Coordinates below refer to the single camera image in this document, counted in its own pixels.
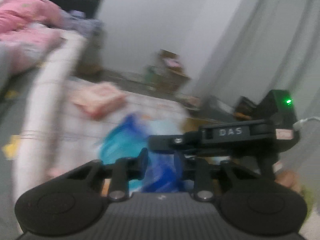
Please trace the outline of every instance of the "pink blanket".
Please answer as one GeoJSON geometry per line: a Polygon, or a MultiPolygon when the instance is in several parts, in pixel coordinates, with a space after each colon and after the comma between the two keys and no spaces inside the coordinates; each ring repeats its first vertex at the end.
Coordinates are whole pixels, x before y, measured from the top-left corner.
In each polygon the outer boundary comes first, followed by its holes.
{"type": "Polygon", "coordinates": [[[2,33],[0,40],[9,48],[12,74],[34,66],[62,42],[61,30],[50,29],[42,24],[31,24],[18,31],[2,33]]]}
{"type": "Polygon", "coordinates": [[[70,100],[89,117],[98,120],[125,104],[126,94],[109,82],[85,86],[75,91],[70,100]]]}
{"type": "Polygon", "coordinates": [[[0,33],[23,28],[31,22],[60,27],[60,7],[49,0],[3,0],[0,33]]]}
{"type": "Polygon", "coordinates": [[[2,0],[0,5],[0,40],[11,55],[11,73],[17,74],[36,65],[60,45],[60,7],[49,0],[2,0]]]}

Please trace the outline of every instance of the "metal screw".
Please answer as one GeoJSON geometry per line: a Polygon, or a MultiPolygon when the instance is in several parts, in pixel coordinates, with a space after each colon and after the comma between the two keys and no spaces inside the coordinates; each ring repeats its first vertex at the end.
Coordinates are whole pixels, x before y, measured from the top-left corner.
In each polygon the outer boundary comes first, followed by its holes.
{"type": "Polygon", "coordinates": [[[122,198],[124,198],[124,196],[125,196],[125,193],[121,190],[115,190],[109,194],[109,197],[114,200],[122,199],[122,198]]]}
{"type": "Polygon", "coordinates": [[[207,190],[201,190],[197,193],[197,197],[208,201],[213,198],[213,193],[207,190]]]}
{"type": "Polygon", "coordinates": [[[182,141],[183,141],[182,138],[176,138],[176,139],[174,139],[174,142],[175,142],[175,143],[182,143],[182,141]]]}

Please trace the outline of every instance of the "yellow object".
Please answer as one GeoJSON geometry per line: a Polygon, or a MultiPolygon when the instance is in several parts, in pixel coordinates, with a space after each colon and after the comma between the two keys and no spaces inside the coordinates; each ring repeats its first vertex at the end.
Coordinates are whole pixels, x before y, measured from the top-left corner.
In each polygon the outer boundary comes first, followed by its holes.
{"type": "Polygon", "coordinates": [[[313,192],[304,185],[302,185],[301,195],[303,196],[303,199],[307,204],[307,216],[306,216],[306,219],[304,220],[306,222],[307,219],[311,216],[315,198],[314,198],[313,192]]]}
{"type": "Polygon", "coordinates": [[[42,67],[45,66],[46,63],[47,63],[47,62],[45,62],[45,61],[41,61],[41,62],[39,62],[39,63],[37,64],[37,67],[42,68],[42,67]]]}
{"type": "Polygon", "coordinates": [[[5,94],[4,98],[5,98],[5,99],[13,99],[13,98],[15,98],[18,94],[19,94],[19,93],[18,93],[16,90],[9,90],[9,91],[5,94]]]}
{"type": "Polygon", "coordinates": [[[148,114],[143,114],[143,115],[141,116],[141,118],[142,118],[143,120],[152,120],[151,116],[148,115],[148,114]]]}
{"type": "Polygon", "coordinates": [[[2,151],[7,160],[13,160],[17,155],[17,150],[19,147],[20,136],[12,135],[10,138],[10,143],[2,147],[2,151]]]}
{"type": "Polygon", "coordinates": [[[221,122],[210,119],[187,118],[181,129],[183,132],[197,131],[199,129],[199,126],[206,124],[214,125],[219,123],[221,122]]]}

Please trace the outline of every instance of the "white bed sheet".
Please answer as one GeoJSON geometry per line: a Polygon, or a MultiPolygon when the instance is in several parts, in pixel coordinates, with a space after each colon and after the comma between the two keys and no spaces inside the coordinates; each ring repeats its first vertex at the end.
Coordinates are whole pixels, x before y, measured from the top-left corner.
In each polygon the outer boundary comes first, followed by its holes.
{"type": "Polygon", "coordinates": [[[64,83],[74,71],[87,39],[75,31],[62,31],[63,44],[51,52],[34,80],[26,105],[20,145],[13,165],[13,198],[44,183],[56,137],[57,109],[64,83]]]}
{"type": "Polygon", "coordinates": [[[55,160],[52,167],[64,173],[99,158],[100,146],[106,135],[117,127],[127,115],[138,112],[145,118],[170,120],[182,127],[188,112],[174,101],[124,91],[127,94],[124,107],[101,120],[90,119],[68,98],[74,90],[90,82],[75,79],[66,83],[65,99],[59,110],[55,160]]]}

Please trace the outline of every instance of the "white wall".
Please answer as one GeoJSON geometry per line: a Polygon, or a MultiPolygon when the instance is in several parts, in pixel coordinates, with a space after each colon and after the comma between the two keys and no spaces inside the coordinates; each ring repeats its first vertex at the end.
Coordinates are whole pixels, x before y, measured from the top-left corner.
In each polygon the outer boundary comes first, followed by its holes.
{"type": "Polygon", "coordinates": [[[193,90],[240,2],[241,0],[207,0],[204,4],[179,53],[187,74],[193,79],[183,88],[183,93],[188,94],[193,90]]]}
{"type": "Polygon", "coordinates": [[[105,0],[105,68],[142,72],[160,49],[178,53],[206,0],[105,0]]]}

